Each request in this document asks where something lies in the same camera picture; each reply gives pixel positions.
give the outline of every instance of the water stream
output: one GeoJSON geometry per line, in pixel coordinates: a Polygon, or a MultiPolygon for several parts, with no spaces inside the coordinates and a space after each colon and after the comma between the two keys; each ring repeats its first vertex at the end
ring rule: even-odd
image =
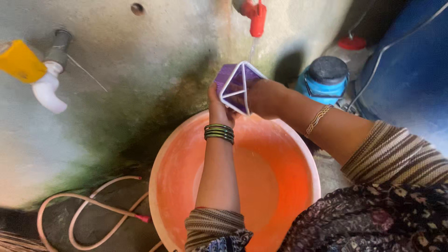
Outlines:
{"type": "Polygon", "coordinates": [[[250,48],[250,53],[249,53],[249,63],[252,63],[252,56],[254,55],[255,47],[257,46],[259,39],[260,38],[254,37],[254,40],[252,41],[252,47],[250,48]]]}

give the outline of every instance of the red hose connector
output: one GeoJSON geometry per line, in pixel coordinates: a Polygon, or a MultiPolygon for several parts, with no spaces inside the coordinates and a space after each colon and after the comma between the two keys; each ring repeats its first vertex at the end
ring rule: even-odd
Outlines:
{"type": "Polygon", "coordinates": [[[152,220],[151,216],[145,216],[145,215],[138,215],[138,214],[136,214],[135,217],[137,219],[140,219],[142,222],[146,222],[146,223],[148,223],[149,221],[152,220]]]}
{"type": "Polygon", "coordinates": [[[250,18],[250,34],[252,37],[259,38],[264,32],[264,21],[266,20],[266,6],[259,0],[257,5],[254,5],[252,0],[246,0],[241,5],[241,14],[250,18]]]}

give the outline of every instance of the red cap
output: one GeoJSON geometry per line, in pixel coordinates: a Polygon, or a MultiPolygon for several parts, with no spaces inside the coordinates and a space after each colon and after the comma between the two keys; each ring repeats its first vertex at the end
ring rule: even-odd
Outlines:
{"type": "Polygon", "coordinates": [[[142,222],[146,222],[146,223],[148,223],[150,220],[152,220],[151,216],[146,216],[146,215],[138,215],[138,214],[136,214],[135,217],[137,219],[140,219],[142,222]]]}
{"type": "Polygon", "coordinates": [[[341,38],[337,44],[341,48],[357,51],[366,48],[367,42],[363,38],[354,36],[353,39],[341,38]]]}

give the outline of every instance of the bangle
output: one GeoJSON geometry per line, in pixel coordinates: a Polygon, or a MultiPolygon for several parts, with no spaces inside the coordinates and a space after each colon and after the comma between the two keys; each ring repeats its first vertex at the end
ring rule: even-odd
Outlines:
{"type": "Polygon", "coordinates": [[[233,129],[224,124],[210,124],[204,127],[204,139],[207,140],[209,137],[219,137],[231,144],[234,143],[233,129]]]}
{"type": "Polygon", "coordinates": [[[325,105],[323,109],[317,113],[316,117],[314,117],[314,120],[311,121],[310,125],[308,125],[308,128],[306,128],[305,137],[309,138],[311,132],[313,131],[314,127],[316,127],[317,123],[319,122],[319,119],[321,119],[331,108],[333,108],[333,105],[325,105]]]}

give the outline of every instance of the wire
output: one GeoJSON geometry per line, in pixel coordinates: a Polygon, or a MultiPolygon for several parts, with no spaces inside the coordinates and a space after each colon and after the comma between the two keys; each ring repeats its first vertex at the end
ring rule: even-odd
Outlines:
{"type": "Polygon", "coordinates": [[[349,29],[349,38],[351,40],[353,40],[353,35],[352,35],[352,31],[361,23],[361,21],[364,19],[364,17],[367,15],[367,12],[370,10],[370,8],[372,8],[373,3],[376,0],[372,0],[369,3],[369,6],[367,6],[366,10],[364,11],[364,13],[361,15],[361,17],[359,18],[359,20],[349,29]]]}
{"type": "MultiPolygon", "coordinates": [[[[116,179],[113,179],[107,183],[105,183],[104,185],[102,185],[100,188],[96,189],[89,197],[83,196],[83,195],[79,195],[79,194],[75,194],[75,193],[59,193],[56,195],[53,195],[51,197],[49,197],[48,199],[46,199],[42,205],[39,208],[38,211],[38,215],[37,215],[37,231],[39,233],[39,237],[42,240],[43,244],[45,245],[45,247],[48,249],[48,251],[50,252],[58,252],[47,240],[47,238],[45,237],[45,234],[43,232],[43,226],[42,226],[42,217],[43,217],[43,212],[45,210],[45,207],[47,206],[47,204],[55,199],[55,198],[59,198],[59,197],[74,197],[74,198],[79,198],[82,200],[85,200],[85,202],[78,208],[78,210],[76,211],[75,215],[72,218],[72,221],[70,223],[70,227],[69,227],[69,240],[70,243],[77,249],[79,250],[91,250],[94,249],[98,246],[100,246],[101,244],[103,244],[105,241],[107,241],[107,239],[109,239],[117,230],[118,228],[124,223],[124,221],[128,218],[128,217],[136,217],[144,222],[147,222],[148,219],[150,219],[150,217],[146,217],[146,216],[142,216],[142,215],[137,215],[135,213],[133,213],[132,211],[145,199],[148,197],[148,192],[146,192],[145,194],[143,194],[135,203],[134,205],[129,209],[129,211],[125,211],[125,210],[121,210],[115,207],[111,207],[108,206],[106,204],[100,203],[96,200],[94,200],[93,198],[100,192],[102,191],[104,188],[110,186],[111,184],[120,181],[120,180],[124,180],[124,179],[137,179],[137,180],[141,180],[142,177],[138,177],[138,176],[123,176],[123,177],[119,177],[116,179]],[[78,244],[76,242],[76,239],[73,235],[73,228],[75,226],[75,222],[76,219],[78,218],[79,214],[81,213],[81,211],[85,208],[85,206],[88,203],[92,203],[95,204],[97,206],[100,206],[102,208],[111,210],[113,212],[116,213],[120,213],[123,214],[124,216],[121,218],[121,220],[115,225],[115,227],[112,228],[112,230],[104,237],[102,238],[99,242],[90,245],[90,246],[82,246],[80,244],[78,244]]],[[[156,249],[158,249],[161,245],[162,245],[162,241],[160,241],[159,243],[157,243],[151,250],[150,252],[155,251],[156,249]]]]}
{"type": "Polygon", "coordinates": [[[350,108],[353,106],[353,104],[359,99],[359,97],[362,95],[362,93],[367,89],[367,87],[370,85],[370,82],[373,79],[373,76],[376,73],[376,70],[378,69],[378,65],[379,62],[381,61],[381,57],[383,56],[384,52],[387,51],[390,47],[394,46],[395,44],[397,44],[398,42],[406,39],[407,37],[411,36],[412,34],[414,34],[415,32],[417,32],[420,28],[426,26],[427,24],[429,24],[431,21],[434,20],[434,18],[436,18],[437,16],[439,16],[446,8],[448,7],[448,2],[445,3],[445,5],[443,5],[434,15],[432,15],[428,20],[426,20],[425,22],[423,22],[422,24],[418,25],[417,27],[415,27],[412,31],[410,31],[409,33],[407,33],[406,35],[404,35],[403,37],[395,40],[394,42],[388,44],[387,46],[383,47],[383,49],[381,49],[381,52],[379,53],[378,59],[376,60],[376,64],[375,67],[373,68],[372,74],[370,75],[369,80],[367,81],[367,83],[365,84],[365,86],[361,89],[361,91],[356,95],[355,99],[352,100],[352,102],[350,102],[349,106],[346,109],[346,112],[348,112],[350,110],[350,108]]]}
{"type": "Polygon", "coordinates": [[[104,91],[108,91],[105,87],[103,87],[103,85],[101,85],[101,83],[99,83],[99,81],[97,81],[96,79],[95,79],[95,77],[93,77],[87,70],[85,70],[78,62],[76,62],[76,60],[74,60],[70,55],[68,55],[67,54],[67,56],[69,57],[69,59],[71,60],[71,61],[73,61],[73,63],[75,63],[75,65],[77,66],[77,67],[79,67],[79,68],[81,68],[86,74],[88,74],[93,80],[95,80],[96,81],[96,83],[98,83],[98,85],[100,86],[100,87],[102,87],[103,89],[104,89],[104,91]]]}

